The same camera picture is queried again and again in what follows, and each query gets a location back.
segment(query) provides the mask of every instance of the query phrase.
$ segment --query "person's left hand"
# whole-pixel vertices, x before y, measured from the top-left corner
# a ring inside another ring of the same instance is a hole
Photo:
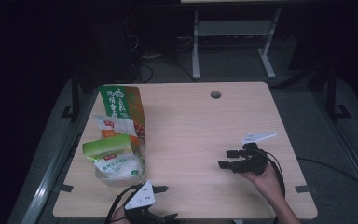
[[[112,224],[131,224],[128,219],[125,218],[126,213],[124,207],[120,206],[116,209],[115,213],[112,215],[111,223]]]

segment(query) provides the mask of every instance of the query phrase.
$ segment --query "dark background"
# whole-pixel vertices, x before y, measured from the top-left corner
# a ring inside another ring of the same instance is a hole
[[[77,34],[75,38],[83,41],[83,47],[95,49],[95,56],[100,59],[109,55],[115,57],[114,52],[99,49],[98,36],[104,35],[101,30],[93,33],[87,29],[88,26],[83,26],[101,21],[88,21],[87,17],[73,11],[61,13],[61,8],[58,1],[0,1],[0,223],[8,220],[51,108],[74,71],[82,72],[83,78],[93,81],[93,85],[120,79],[115,75],[118,71],[113,71],[113,75],[110,71],[108,77],[101,75],[109,69],[102,71],[101,67],[98,68],[68,37]],[[168,19],[166,14],[149,14],[149,20],[139,21],[132,27],[138,29],[145,48],[160,42],[158,36],[170,43],[177,35],[191,35],[191,12],[176,12]],[[160,18],[166,18],[166,22],[159,24],[157,29],[151,24],[161,21]],[[112,20],[118,22],[115,23],[117,33],[106,35],[120,38],[125,34],[121,19],[114,17]],[[276,38],[293,35],[299,40],[296,62],[292,64],[295,69],[305,69],[315,62],[328,60],[358,96],[358,1],[286,7],[278,24]],[[137,60],[133,58],[136,55],[125,57],[131,57],[134,62]],[[89,70],[79,68],[76,63],[79,61],[89,63]]]

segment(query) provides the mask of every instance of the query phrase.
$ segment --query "wooden table top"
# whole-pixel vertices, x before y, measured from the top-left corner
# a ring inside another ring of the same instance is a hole
[[[299,218],[317,216],[281,117],[267,84],[263,82],[139,84],[145,111],[145,178],[167,192],[156,194],[150,211],[189,218],[274,218],[266,200],[246,179],[219,168],[226,151],[241,149],[247,133],[275,131],[258,142],[282,167],[286,200]],[[211,97],[219,91],[221,97]],[[101,95],[96,99],[79,147],[54,207],[56,217],[105,217],[126,187],[108,187],[95,175],[95,166],[82,152],[82,144],[101,138],[92,115],[105,115]]]

